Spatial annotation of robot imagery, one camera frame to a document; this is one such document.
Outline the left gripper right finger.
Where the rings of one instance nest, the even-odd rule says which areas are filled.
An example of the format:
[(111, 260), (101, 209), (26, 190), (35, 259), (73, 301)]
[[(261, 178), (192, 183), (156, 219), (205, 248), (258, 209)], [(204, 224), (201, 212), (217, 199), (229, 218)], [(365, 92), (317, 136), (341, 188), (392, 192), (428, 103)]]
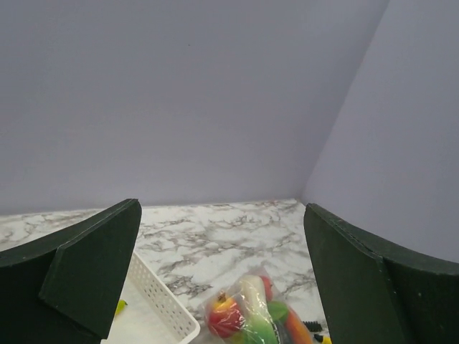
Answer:
[(318, 204), (303, 226), (333, 343), (457, 343), (458, 263), (360, 229)]

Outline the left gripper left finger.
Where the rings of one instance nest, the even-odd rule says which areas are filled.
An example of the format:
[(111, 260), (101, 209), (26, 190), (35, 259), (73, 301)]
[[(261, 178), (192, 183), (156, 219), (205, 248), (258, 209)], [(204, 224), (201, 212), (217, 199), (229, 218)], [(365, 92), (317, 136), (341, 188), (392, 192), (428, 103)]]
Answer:
[(100, 343), (109, 335), (142, 208), (126, 199), (1, 252), (2, 343)]

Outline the green toy leaf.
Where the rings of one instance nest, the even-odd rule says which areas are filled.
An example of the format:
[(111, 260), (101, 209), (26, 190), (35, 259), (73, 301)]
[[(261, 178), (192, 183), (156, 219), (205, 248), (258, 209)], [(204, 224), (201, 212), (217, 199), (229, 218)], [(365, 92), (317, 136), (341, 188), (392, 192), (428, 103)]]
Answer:
[(289, 308), (284, 302), (272, 300), (268, 302), (268, 312), (274, 322), (285, 323), (288, 319)]
[(252, 315), (246, 320), (243, 327), (244, 343), (249, 344), (277, 344), (272, 320), (267, 316)]

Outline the clear zip top bag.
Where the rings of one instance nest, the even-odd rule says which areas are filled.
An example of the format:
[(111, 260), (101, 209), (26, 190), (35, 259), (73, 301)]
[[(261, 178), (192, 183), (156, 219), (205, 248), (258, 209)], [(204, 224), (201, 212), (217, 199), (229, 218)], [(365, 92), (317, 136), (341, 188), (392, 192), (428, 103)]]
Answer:
[[(249, 316), (258, 314), (262, 316), (267, 316), (272, 320), (268, 312), (268, 301), (265, 297), (265, 288), (262, 283), (262, 280), (260, 279), (260, 275), (268, 276), (272, 280), (272, 300), (284, 302), (288, 307), (294, 310), (293, 306), (287, 302), (286, 297), (281, 295), (280, 290), (274, 283), (274, 279), (271, 276), (271, 274), (269, 274), (263, 266), (253, 267), (252, 269), (249, 269), (248, 271), (240, 274), (234, 281), (225, 282), (221, 287), (217, 289), (217, 291), (213, 292), (210, 296), (208, 296), (208, 298), (205, 301), (201, 303), (199, 311), (204, 321), (204, 332), (206, 333), (206, 336), (209, 338), (209, 341), (211, 343), (244, 343), (243, 327)], [(230, 338), (220, 338), (216, 335), (213, 335), (209, 331), (209, 328), (207, 326), (208, 313), (211, 310), (212, 304), (217, 300), (217, 298), (223, 295), (225, 297), (233, 297), (236, 300), (245, 318), (245, 322), (242, 326), (242, 329)], [(289, 332), (287, 331), (284, 323), (274, 322), (272, 320), (272, 324), (276, 337), (278, 339), (278, 343), (293, 343), (293, 340)], [(316, 340), (313, 337), (315, 333), (310, 333), (313, 338), (313, 343), (315, 343)]]

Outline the orange red toy mango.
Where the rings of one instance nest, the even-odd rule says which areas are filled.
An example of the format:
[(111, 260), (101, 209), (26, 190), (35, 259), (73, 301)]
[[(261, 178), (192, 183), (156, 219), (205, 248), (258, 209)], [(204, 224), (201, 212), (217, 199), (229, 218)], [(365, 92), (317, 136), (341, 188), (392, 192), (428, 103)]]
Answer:
[(294, 344), (313, 344), (309, 329), (302, 323), (299, 316), (292, 308), (288, 308), (288, 316), (284, 323)]

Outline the yellow toy banana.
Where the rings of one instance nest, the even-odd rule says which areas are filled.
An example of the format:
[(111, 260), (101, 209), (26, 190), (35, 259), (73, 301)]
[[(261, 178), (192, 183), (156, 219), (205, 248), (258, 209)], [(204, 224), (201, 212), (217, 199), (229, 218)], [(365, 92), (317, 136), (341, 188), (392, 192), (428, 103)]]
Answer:
[(115, 309), (115, 317), (122, 313), (122, 311), (126, 308), (128, 303), (125, 300), (119, 300), (118, 304)]

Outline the yellow black utility knife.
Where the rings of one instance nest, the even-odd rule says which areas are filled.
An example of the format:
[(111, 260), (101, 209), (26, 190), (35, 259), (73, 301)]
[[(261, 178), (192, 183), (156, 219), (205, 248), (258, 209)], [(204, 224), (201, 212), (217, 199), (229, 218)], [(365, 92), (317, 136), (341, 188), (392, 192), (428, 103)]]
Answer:
[(320, 343), (320, 344), (332, 344), (331, 338), (329, 336), (322, 335), (322, 334), (319, 334), (319, 333), (315, 333), (313, 335), (313, 337), (314, 337), (314, 339), (316, 340), (317, 343)]

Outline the black comb strip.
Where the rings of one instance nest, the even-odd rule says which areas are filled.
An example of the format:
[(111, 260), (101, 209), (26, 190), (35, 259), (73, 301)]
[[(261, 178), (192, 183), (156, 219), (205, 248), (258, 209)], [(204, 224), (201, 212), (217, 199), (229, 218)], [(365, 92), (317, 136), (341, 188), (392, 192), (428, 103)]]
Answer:
[(319, 333), (323, 330), (322, 325), (317, 321), (303, 321), (303, 324), (312, 333)]

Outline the white plastic basket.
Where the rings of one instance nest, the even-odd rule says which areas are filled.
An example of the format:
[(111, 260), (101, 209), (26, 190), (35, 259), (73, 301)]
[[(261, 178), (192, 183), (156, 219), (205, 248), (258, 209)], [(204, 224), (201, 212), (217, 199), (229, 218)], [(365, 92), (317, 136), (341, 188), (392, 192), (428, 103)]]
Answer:
[(200, 333), (195, 317), (136, 252), (120, 298), (128, 305), (115, 316), (102, 343), (185, 344)]

